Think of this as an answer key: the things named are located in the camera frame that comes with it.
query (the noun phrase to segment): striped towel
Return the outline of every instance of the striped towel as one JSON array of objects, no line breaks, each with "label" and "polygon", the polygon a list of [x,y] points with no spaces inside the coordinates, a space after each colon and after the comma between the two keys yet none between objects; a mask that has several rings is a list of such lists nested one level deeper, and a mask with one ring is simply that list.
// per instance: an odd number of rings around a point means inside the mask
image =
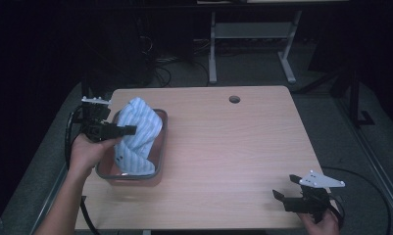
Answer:
[{"label": "striped towel", "polygon": [[136,97],[120,112],[118,126],[136,125],[135,135],[126,135],[115,146],[115,163],[128,175],[148,175],[155,172],[147,160],[151,147],[162,129],[162,119],[144,100]]}]

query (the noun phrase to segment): human arm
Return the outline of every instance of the human arm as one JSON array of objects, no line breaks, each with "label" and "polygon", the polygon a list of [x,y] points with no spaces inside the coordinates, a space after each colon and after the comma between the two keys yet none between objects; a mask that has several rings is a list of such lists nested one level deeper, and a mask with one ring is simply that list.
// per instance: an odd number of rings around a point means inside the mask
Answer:
[{"label": "human arm", "polygon": [[121,139],[110,139],[92,143],[84,134],[79,134],[73,143],[71,167],[56,200],[35,234],[74,234],[80,198],[86,178],[92,168],[104,157],[107,150]]},{"label": "human arm", "polygon": [[313,218],[308,213],[297,213],[306,227],[309,235],[339,235],[339,225],[337,217],[327,210],[323,214],[322,220],[315,224]]}]

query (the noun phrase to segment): human hand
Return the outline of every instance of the human hand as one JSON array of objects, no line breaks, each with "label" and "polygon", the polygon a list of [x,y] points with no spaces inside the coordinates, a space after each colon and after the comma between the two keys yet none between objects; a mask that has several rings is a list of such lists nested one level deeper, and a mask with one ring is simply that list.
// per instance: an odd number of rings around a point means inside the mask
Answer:
[{"label": "human hand", "polygon": [[122,139],[109,139],[93,143],[85,134],[79,134],[72,145],[70,172],[86,178],[105,153]]},{"label": "human hand", "polygon": [[307,232],[310,235],[339,235],[339,225],[337,217],[327,210],[323,214],[322,220],[315,224],[313,218],[308,213],[297,213],[302,220]]}]

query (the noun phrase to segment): white gripper bracket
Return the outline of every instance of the white gripper bracket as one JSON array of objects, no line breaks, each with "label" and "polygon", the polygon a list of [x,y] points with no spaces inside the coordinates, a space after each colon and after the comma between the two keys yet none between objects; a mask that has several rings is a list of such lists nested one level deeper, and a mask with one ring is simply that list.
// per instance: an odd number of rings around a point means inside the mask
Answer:
[{"label": "white gripper bracket", "polygon": [[310,173],[304,176],[300,182],[301,185],[309,186],[312,188],[330,188],[330,187],[345,187],[343,181],[339,181],[323,174],[310,170]]},{"label": "white gripper bracket", "polygon": [[106,101],[106,100],[103,100],[101,97],[98,97],[98,98],[94,97],[92,99],[87,99],[86,96],[83,96],[81,101],[87,102],[87,103],[93,103],[93,104],[102,104],[102,105],[111,105],[112,104],[111,100]]}]

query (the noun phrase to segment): metal tray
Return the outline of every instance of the metal tray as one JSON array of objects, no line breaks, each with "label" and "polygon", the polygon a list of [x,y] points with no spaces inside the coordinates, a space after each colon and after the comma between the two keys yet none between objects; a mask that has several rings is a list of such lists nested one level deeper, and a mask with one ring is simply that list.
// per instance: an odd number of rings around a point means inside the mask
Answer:
[{"label": "metal tray", "polygon": [[[96,173],[112,185],[123,186],[156,186],[162,180],[163,156],[168,130],[168,114],[164,110],[155,109],[154,112],[162,119],[163,126],[151,147],[148,161],[156,167],[153,174],[149,175],[123,175],[114,162],[114,148],[111,148],[100,163],[95,166]],[[117,122],[119,112],[114,116]]]}]

